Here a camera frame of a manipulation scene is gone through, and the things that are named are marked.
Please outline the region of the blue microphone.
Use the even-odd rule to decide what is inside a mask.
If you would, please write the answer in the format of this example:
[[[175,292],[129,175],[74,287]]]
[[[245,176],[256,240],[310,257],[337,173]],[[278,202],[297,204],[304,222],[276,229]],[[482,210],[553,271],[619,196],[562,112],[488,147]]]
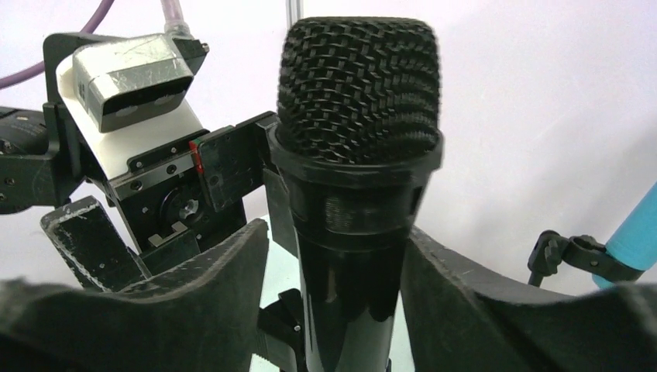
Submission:
[[[656,184],[615,230],[605,248],[620,266],[614,267],[606,277],[592,276],[600,289],[618,282],[637,281],[656,264]]]

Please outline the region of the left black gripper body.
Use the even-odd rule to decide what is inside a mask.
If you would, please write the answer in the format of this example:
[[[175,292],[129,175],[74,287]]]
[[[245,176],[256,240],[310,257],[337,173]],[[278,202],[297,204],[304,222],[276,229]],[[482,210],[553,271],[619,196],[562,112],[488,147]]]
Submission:
[[[197,172],[197,133],[129,160],[129,170],[108,179],[88,145],[84,172],[115,206],[145,262],[182,262],[227,237],[215,225]]]

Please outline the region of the small tripod clip stand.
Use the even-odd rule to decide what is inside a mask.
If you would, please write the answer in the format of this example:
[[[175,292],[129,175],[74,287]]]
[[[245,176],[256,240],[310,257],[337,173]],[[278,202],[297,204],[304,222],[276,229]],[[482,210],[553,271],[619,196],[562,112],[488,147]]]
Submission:
[[[531,272],[528,284],[540,287],[545,277],[558,273],[558,266],[562,263],[612,284],[636,281],[643,274],[612,257],[607,247],[592,236],[565,237],[546,230],[539,235],[528,258]]]

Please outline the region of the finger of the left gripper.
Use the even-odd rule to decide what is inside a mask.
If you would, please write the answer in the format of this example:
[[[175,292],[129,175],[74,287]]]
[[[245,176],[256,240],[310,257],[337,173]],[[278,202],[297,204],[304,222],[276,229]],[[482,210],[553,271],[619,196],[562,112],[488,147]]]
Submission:
[[[287,189],[271,161],[268,142],[277,122],[274,112],[264,112],[199,137],[197,172],[224,237],[246,224],[243,197],[264,186],[273,241],[297,257]]]
[[[118,292],[151,277],[93,196],[45,214],[40,225],[83,288]]]

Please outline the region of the black microphone orange end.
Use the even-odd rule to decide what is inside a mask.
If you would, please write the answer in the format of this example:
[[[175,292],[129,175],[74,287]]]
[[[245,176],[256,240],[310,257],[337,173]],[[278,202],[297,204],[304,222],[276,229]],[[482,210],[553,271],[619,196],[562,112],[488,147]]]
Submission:
[[[439,45],[418,19],[298,20],[273,164],[287,189],[309,371],[384,371],[408,239],[442,162]]]

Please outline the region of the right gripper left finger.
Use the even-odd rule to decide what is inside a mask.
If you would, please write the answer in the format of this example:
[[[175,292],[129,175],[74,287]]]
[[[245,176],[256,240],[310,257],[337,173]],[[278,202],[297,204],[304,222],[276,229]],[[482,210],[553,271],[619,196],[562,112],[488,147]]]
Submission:
[[[118,293],[1,284],[3,371],[247,371],[268,226]]]

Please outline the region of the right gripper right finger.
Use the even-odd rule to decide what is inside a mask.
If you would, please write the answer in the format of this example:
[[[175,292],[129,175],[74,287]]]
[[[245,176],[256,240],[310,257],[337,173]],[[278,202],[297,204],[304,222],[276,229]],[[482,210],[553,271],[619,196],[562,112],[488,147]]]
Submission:
[[[570,296],[487,269],[414,228],[401,275],[418,371],[654,371],[656,287]]]

